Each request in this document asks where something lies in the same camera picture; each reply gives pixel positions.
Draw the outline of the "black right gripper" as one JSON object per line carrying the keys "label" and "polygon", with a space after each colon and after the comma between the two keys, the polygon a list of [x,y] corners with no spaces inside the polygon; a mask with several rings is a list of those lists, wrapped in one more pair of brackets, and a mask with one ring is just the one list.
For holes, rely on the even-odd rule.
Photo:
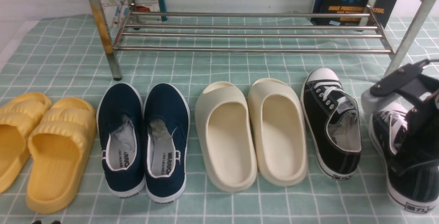
{"label": "black right gripper", "polygon": [[402,97],[413,105],[406,115],[413,138],[438,138],[438,79],[423,74],[437,59],[424,59],[401,66],[361,94],[366,114],[383,109]]}

